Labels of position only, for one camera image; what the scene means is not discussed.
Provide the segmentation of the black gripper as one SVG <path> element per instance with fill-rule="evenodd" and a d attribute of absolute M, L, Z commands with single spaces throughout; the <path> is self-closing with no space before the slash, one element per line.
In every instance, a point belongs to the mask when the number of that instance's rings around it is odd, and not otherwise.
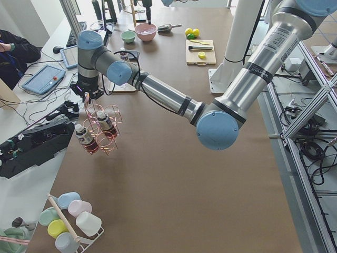
<path fill-rule="evenodd" d="M 70 85 L 72 91 L 82 98 L 83 103 L 91 103 L 92 99 L 100 98 L 104 91 L 99 87 L 97 80 L 90 80 L 89 82 L 78 80 L 76 83 Z"/>
<path fill-rule="evenodd" d="M 148 24 L 151 23 L 151 7 L 152 7 L 152 0 L 142 0 L 143 7 L 148 9 Z"/>

